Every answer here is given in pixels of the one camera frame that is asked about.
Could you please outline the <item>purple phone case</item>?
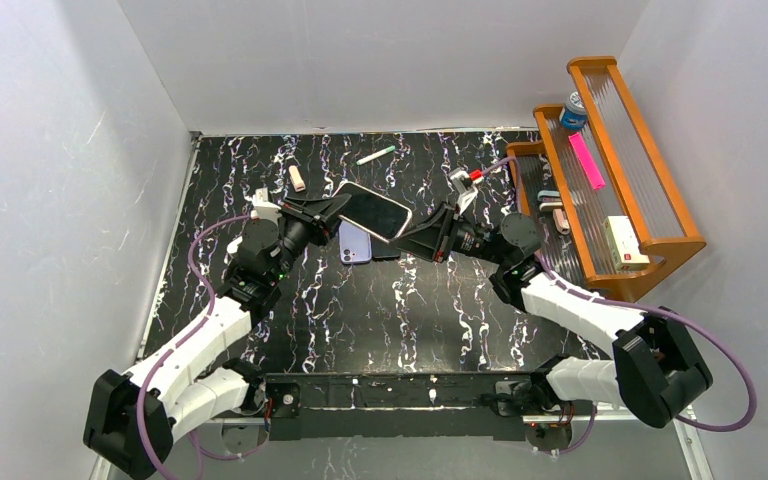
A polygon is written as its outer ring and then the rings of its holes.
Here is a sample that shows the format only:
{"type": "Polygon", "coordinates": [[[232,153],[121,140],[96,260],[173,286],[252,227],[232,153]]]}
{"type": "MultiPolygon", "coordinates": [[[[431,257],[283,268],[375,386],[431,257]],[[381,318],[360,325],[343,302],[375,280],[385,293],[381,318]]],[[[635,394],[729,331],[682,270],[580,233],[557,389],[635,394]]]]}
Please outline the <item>purple phone case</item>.
{"type": "Polygon", "coordinates": [[[343,265],[362,265],[372,261],[371,237],[366,231],[343,221],[339,227],[338,240],[343,265]]]}

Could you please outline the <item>beige cased smartphone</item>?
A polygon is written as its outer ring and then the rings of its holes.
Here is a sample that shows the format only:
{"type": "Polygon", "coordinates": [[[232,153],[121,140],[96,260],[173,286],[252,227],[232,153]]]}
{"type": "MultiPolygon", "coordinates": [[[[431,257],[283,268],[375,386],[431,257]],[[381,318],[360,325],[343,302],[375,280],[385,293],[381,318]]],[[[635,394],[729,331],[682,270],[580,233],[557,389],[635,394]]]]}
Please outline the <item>beige cased smartphone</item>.
{"type": "Polygon", "coordinates": [[[354,182],[342,182],[333,196],[348,197],[340,213],[342,220],[386,243],[397,239],[413,217],[409,207],[354,182]]]}

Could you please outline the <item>black smartphone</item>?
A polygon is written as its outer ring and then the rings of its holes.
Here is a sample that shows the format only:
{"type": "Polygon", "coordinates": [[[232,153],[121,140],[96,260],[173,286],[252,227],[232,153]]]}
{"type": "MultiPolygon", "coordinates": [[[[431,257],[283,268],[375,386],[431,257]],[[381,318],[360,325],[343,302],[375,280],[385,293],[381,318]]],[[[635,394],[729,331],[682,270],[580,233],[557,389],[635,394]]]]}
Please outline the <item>black smartphone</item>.
{"type": "Polygon", "coordinates": [[[375,237],[371,237],[371,255],[373,261],[391,261],[401,258],[401,251],[375,237]]]}

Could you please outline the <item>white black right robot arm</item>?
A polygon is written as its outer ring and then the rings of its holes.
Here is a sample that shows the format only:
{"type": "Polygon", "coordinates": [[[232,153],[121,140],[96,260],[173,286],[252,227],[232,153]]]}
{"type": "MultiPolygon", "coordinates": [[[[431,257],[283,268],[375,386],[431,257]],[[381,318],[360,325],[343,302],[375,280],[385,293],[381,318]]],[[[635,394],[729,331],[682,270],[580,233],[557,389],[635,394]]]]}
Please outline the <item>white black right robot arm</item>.
{"type": "Polygon", "coordinates": [[[429,262],[459,253],[496,265],[489,281],[504,303],[560,325],[609,356],[559,355],[533,370],[525,386],[505,394],[507,400],[530,408],[607,403],[662,428],[713,384],[687,327],[672,311],[627,306],[563,280],[541,264],[536,226],[525,214],[509,213],[487,227],[444,203],[391,243],[429,262]]]}

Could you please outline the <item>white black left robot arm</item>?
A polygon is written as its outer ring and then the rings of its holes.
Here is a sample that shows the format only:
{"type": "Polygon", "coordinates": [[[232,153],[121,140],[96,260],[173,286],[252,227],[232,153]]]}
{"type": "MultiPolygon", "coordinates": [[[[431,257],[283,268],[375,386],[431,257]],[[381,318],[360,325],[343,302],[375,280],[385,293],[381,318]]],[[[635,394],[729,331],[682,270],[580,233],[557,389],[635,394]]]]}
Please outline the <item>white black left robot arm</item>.
{"type": "Polygon", "coordinates": [[[174,444],[220,413],[244,405],[254,381],[234,364],[211,374],[218,355],[247,336],[280,298],[279,284],[310,244],[337,233],[348,195],[258,201],[237,217],[242,230],[229,246],[220,286],[204,276],[207,307],[154,354],[125,372],[95,381],[84,444],[132,479],[173,473],[164,465],[174,444]]]}

